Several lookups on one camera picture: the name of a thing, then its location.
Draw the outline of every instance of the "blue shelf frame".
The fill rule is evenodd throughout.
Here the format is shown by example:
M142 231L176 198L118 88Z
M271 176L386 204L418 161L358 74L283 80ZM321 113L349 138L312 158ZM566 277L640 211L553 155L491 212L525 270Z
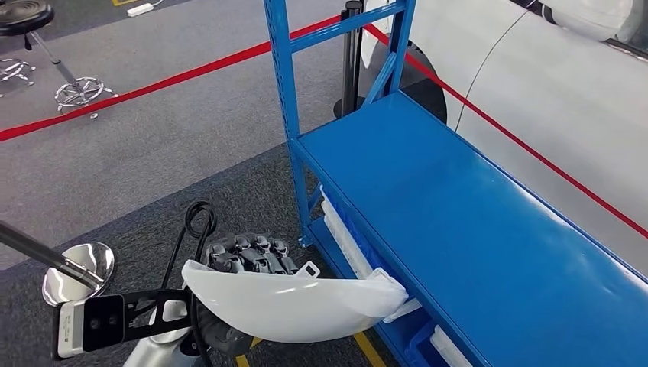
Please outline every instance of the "blue shelf frame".
M399 89L415 4L416 0L398 0L291 40L285 0L264 0L300 220L300 244L308 246L316 243L324 259L340 278L354 278L355 275L346 263L335 240L331 237L323 218L320 217L313 221L310 215L320 197L320 191L319 185L317 185L318 187L312 193L307 192L304 162L299 155L299 152L303 151L303 147L298 140L301 133L292 54L393 15L394 21L388 45L389 53L364 101L363 107L366 108L382 95L395 93ZM379 323L375 329L396 360L401 365L410 365L405 354L408 342L416 331L428 321L429 315L421 309L406 317L401 317L394 323Z
M270 36L274 72L277 77L277 89L283 115L283 128L286 132L290 167L293 172L297 212L302 232L300 244L302 246L313 244L313 234L309 229L312 222L310 212L319 199L319 190L315 189L311 194L307 192L304 163L297 154L297 150L301 150L303 147L298 141L301 132L297 109L293 53L393 15L394 21L388 45L387 60L374 81L368 98L364 101L363 106L366 107L377 100L381 92L386 96L395 93L399 89L415 5L416 0L397 0L389 5L367 11L291 40L286 0L264 0L267 30Z

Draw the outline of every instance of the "red rope barrier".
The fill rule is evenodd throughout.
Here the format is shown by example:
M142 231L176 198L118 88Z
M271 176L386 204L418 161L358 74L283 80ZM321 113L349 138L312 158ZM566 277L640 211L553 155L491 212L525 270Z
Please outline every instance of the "red rope barrier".
M366 29L369 33L373 34L374 37L376 37L381 43L383 44L389 43L389 38L387 37L387 35L383 34L383 32L378 30L378 28L376 28L373 24L365 25L364 29ZM574 177L567 174L567 172L563 171L560 167L556 166L553 162L551 162L549 159L544 157L537 150L531 148L531 146L525 143L524 141L522 141L522 139L518 138L512 132L508 131L504 126L500 125L500 123L495 121L495 119L490 117L486 112L482 111L479 107L475 106L472 102L468 101L468 99L466 99L459 92L454 90L451 86L443 82L443 80L439 79L439 77L436 74L434 74L430 69L428 69L416 58L412 57L409 54L406 54L405 61L407 61L410 65L412 65L415 69L423 73L425 76L430 78L434 83L436 83L438 86L443 88L443 90L450 93L453 97L461 101L461 103L465 104L468 108L470 108L473 112L475 112L477 115L479 115L484 120L486 120L489 124L493 125L502 134L506 135L510 140L518 144L522 149L528 151L536 159L543 162L547 167L551 168L551 170L556 172L560 177L567 180L567 182L569 182L570 184L574 185L585 195L589 196L598 205L602 206L608 212L612 213L612 215L616 216L621 222L626 223L630 228L634 229L640 235L648 239L648 230L640 226L639 223L630 219L628 216L623 214L617 208L613 207L610 203L603 200L603 198L601 198L599 195L594 193L592 190L589 190L585 185L578 182L578 180L576 180Z
M319 21L315 24L311 24L309 26L306 26L304 28L298 29L297 31L291 32L290 36L292 38L295 37L300 37L303 36L304 34L308 34L310 32L316 31L320 28L326 27L328 25L334 24L339 21L339 15L336 15L334 17L325 19L323 21ZM366 29L369 33L373 34L380 42L383 44L388 44L389 39L387 35L383 34L372 24L367 24L364 29ZM166 78L164 80L161 80L157 83L153 83L149 86L142 87L140 89L133 90L131 92L122 94L118 97L110 98L110 99L104 99L102 101L99 101L97 103L93 103L90 106L82 107L79 109L75 109L72 112L68 112L65 115L60 115L57 117L53 117L50 119L45 119L45 120L40 120L36 122L32 122L26 125L22 126L16 126L14 128L8 128L5 130L0 131L0 141L7 141L12 138L17 138L18 136L28 134L30 132L35 132L37 130L41 130L42 128L47 128L56 124L60 124L61 122L65 122L70 119L74 119L76 117L80 117L83 115L87 115L91 112L98 111L100 109L104 109L109 106L116 105L118 103L128 101L129 99L133 98L138 98L139 96L144 96L146 94L155 92L159 89L166 88L168 86L172 86L174 84L178 84L184 81L187 81L189 79L193 79L195 77L211 73L212 71L216 71L219 69L222 69L224 67L228 67L234 63L239 63L241 61L251 59L252 57L259 56L261 54L265 54L268 51L270 51L270 42L266 41L263 44L258 44L256 46L250 47L248 49L239 51L235 54L229 55L227 57L223 57L222 59L218 59L216 61L212 61L211 63L208 63L206 65L203 65L201 67L197 67L196 69L188 70L185 71L184 73L177 74L175 76L171 76L169 78ZM405 60L412 65L415 69L423 73L425 76L430 78L433 82L435 82L437 85L439 85L441 88L443 88L446 92L450 93L452 96L454 96L456 99L464 103L467 107L469 107L473 112L475 112L477 115L481 116L484 120L486 120L488 123L493 125L497 130L499 130L502 134L506 135L509 139L514 141L516 144L518 144L522 149L525 151L528 151L532 156L534 156L536 159L539 161L543 162L547 167L549 167L551 170L556 172L560 177L563 179L567 180L569 183L574 185L577 189L579 189L581 192L583 192L585 195L589 196L592 200L594 200L596 203L598 203L600 206L605 208L608 212L612 213L614 216L616 216L619 220L622 222L626 223L630 228L636 230L639 234L641 234L643 237L648 239L648 230L644 229L642 226L640 226L637 222L634 222L632 219L630 219L628 216L624 215L621 211L618 209L614 208L611 204L603 200L600 196L596 195L593 191L589 190L585 185L582 183L578 182L574 177L570 176L567 174L565 171L563 171L560 167L556 166L553 162L551 162L549 159L545 158L543 155L541 155L538 151L535 149L531 148L527 143L522 141L520 138L515 136L512 132L509 132L504 126L500 125L495 119L490 117L486 112L482 111L479 109L477 106L475 106L472 102L468 101L464 96L462 96L459 92L454 90L451 86L449 86L447 83L445 83L443 80L441 80L436 74L434 74L430 69L428 69L425 65L423 65L421 62L419 62L417 59L412 57L409 54L406 54Z
M334 17L325 19L323 21L318 21L315 24L311 24L304 28L298 29L294 32L290 32L290 36L292 38L303 36L304 34L308 34L310 32L316 31L320 28L326 27L327 25L334 24L338 22L339 19L340 16L336 15ZM31 122L26 125L16 126L14 128L8 128L6 130L2 130L0 131L0 141L7 141L9 139L17 138L18 136L21 135L29 134L30 132L41 130L42 128L48 128L50 126L60 124L61 122L65 122L67 120L74 119L76 117L88 115L89 113L99 111L100 109L104 109L106 107L113 106L124 101L128 101L129 99L138 98L140 96L144 96L146 94L166 88L168 86L172 86L173 84L178 84L187 81L189 79L193 79L198 76L211 73L212 71L216 71L224 67L228 67L232 64L239 63L247 59L251 59L252 57L265 54L268 51L270 51L270 41L266 41L263 44L258 44L248 49L241 50L235 54L231 54L229 56L223 57L222 59L212 61L211 63L202 65L201 67L197 67L196 69L187 70L183 73L171 76L164 80L160 80L159 82L153 83L149 86L145 86L140 89L136 89L131 92L121 94L120 96L117 97L103 99L102 101L93 103L90 106L74 109L73 111L68 112L65 115L59 115L56 117L52 117L50 119Z

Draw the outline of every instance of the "gray carpet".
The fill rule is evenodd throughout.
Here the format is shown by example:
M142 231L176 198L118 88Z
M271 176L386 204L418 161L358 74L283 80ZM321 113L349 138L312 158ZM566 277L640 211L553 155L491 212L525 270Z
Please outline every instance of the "gray carpet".
M156 10L178 5L189 0L164 0ZM79 33L100 25L120 21L128 17L126 10L147 2L154 4L156 1L137 0L124 5L114 6L112 0L47 0L54 9L54 20L42 31L39 31L44 40ZM24 47L22 37L0 38L0 54L19 50Z
M288 1L301 28L338 14L342 0ZM78 75L117 93L267 40L263 2L193 0L49 42ZM329 121L341 86L342 39L295 55L303 129ZM38 69L36 84L0 98L0 128L56 113L63 82L42 52L9 56ZM0 217L58 245L284 141L269 54L0 145ZM24 257L0 248L0 269Z
M314 187L315 181L309 180ZM57 248L86 241L100 241L112 247L117 261L115 280L108 294L156 287L172 246L180 231L186 208L196 200L208 200L218 208L219 226L214 238L227 232L272 232L286 239L298 265L313 260L325 268L314 248L296 244L299 235L293 188L285 145L273 148L244 163L202 180L144 208L92 230ZM182 247L171 284L181 284L183 260L194 251L193 242ZM113 346L64 362L51 362L51 309L41 298L44 266L25 261L2 272L2 345L6 366L121 365L134 343ZM323 276L332 273L325 271ZM389 366L397 365L373 332L369 337ZM217 365L234 365L232 360L214 356ZM327 343L282 345L262 342L248 361L252 366L364 366L367 359L352 338Z

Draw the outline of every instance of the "cable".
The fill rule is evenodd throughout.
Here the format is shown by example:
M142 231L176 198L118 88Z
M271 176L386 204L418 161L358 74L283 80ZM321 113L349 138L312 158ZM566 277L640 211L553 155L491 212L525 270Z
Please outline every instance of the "cable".
M198 232L193 228L192 222L196 218L196 216L198 216L201 212L205 212L207 214L207 217L206 217L205 225L202 228L202 231ZM189 233L190 236L192 236L195 239L198 239L196 254L193 256L193 259L197 262L200 262L200 258L203 256L203 251L205 249L205 242L207 240L207 237L209 237L211 234L214 233L214 231L216 231L217 224L218 224L218 218L216 217L216 208L211 203L207 203L206 201L198 201L192 204L189 207L189 209L186 210L186 214L184 216L184 227L182 228L180 234L178 235L178 240L176 241L176 245L173 248L173 253L169 258L169 262L167 264L167 270L164 272L164 278L162 279L162 284L160 285L160 289L164 289L167 287L167 284L169 282L169 277L171 276L171 271L173 270L173 265L176 262L176 258L178 256L178 252L180 251L180 245L182 245L184 236L187 233ZM190 301L189 315L191 319L191 329L192 329L193 338L196 341L196 347L198 349L198 352L200 353L200 358L202 359L202 363L205 365L205 367L212 367L213 366L212 360L209 358L209 354L207 353L207 346L205 344L205 340L200 335L200 331L199 331L198 313L196 309L196 303L198 302L198 300L196 299L196 295L193 292L190 293L191 293L191 301Z
M193 228L191 222L196 218L198 214L200 214L200 212L203 211L207 212L207 222L205 223L205 227L202 229L202 231L197 232ZM208 236L216 231L217 224L218 218L216 218L216 208L211 203L207 203L206 201L198 201L192 204L192 206L190 206L189 209L186 210L186 214L184 216L184 227L178 235L178 240L176 240L176 245L173 248L173 253L171 254L169 262L167 263L167 270L164 271L164 277L162 278L162 284L160 285L161 289L167 288L169 277L171 276L173 265L176 263L176 258L178 256L178 252L180 251L180 246L182 245L184 236L189 233L189 235L193 238L199 239L198 247L196 248L196 254L194 255L194 260L200 262L200 257L202 256L203 249L205 248L205 241L207 240Z
M189 316L191 319L191 332L193 334L194 340L196 341L196 347L198 348L198 352L200 353L200 358L202 359L203 365L205 365L205 367L213 367L212 359L209 358L209 354L207 353L205 340L203 339L203 336L200 335L200 331L198 329L198 309L196 306L197 303L198 299L196 298L196 295L194 293L191 293L191 304L189 311Z

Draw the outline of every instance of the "blue metal shelf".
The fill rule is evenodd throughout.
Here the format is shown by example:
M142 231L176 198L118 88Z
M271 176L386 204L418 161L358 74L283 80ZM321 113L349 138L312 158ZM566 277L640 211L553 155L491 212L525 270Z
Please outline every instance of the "blue metal shelf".
M645 279L403 93L293 145L474 364L648 361Z

